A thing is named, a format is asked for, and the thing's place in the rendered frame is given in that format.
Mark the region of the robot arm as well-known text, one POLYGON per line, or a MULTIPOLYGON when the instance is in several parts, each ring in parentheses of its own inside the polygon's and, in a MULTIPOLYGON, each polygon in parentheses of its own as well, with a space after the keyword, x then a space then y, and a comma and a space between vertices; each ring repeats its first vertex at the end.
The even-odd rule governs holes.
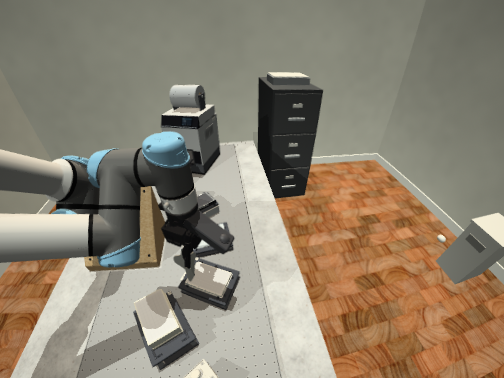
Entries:
MULTIPOLYGON (((92 256, 109 268, 136 263, 141 187, 155 186, 164 210, 174 215, 198 201, 180 134, 153 134, 142 148, 53 162, 0 150, 0 190, 58 201, 51 214, 0 214, 0 263, 92 256)), ((183 226, 221 254, 235 239, 199 210, 183 226)))

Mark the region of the grey cylinder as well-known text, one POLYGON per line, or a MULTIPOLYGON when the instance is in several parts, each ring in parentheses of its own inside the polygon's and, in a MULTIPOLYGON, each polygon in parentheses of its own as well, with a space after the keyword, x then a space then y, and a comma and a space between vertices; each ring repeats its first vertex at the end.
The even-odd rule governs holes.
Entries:
POLYGON ((205 93, 201 85, 174 85, 169 94, 170 102, 174 107, 200 108, 199 93, 205 93))

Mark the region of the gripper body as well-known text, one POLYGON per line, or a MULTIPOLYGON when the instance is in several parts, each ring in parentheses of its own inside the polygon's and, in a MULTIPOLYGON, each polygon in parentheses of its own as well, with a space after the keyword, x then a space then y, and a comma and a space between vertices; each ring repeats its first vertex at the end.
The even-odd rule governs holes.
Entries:
POLYGON ((198 203, 195 205, 193 209, 184 214, 174 215, 165 212, 167 214, 166 216, 168 219, 165 221, 165 224, 163 225, 161 230, 168 243, 181 247, 181 245, 184 246, 186 242, 188 243, 191 242, 191 247, 193 249, 196 249, 199 246, 202 240, 183 226, 185 219, 193 216, 197 210, 198 210, 198 203))

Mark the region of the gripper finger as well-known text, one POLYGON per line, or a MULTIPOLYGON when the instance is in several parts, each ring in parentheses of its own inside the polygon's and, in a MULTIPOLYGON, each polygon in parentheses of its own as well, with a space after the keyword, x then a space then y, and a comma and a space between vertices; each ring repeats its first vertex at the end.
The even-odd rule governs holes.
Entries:
POLYGON ((184 247, 181 249, 181 254, 174 256, 174 262, 185 269, 187 278, 190 282, 192 281, 192 279, 195 276, 195 273, 194 273, 195 258, 196 258, 196 253, 193 252, 193 248, 191 247, 191 242, 190 243, 186 242, 184 247), (184 266, 184 261, 185 261, 185 266, 184 266))

